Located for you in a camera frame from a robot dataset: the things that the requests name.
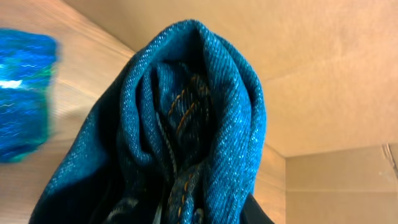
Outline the blue denim jeans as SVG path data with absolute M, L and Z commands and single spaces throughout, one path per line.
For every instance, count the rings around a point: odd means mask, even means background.
M 269 223 L 254 199 L 262 86 L 201 22 L 177 22 L 123 68 L 88 114 L 31 223 Z

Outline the blue green sparkly cloth bundle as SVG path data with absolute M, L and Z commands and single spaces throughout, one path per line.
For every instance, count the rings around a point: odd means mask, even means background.
M 57 47 L 47 35 L 1 29 L 1 162 L 22 160 L 51 135 Z

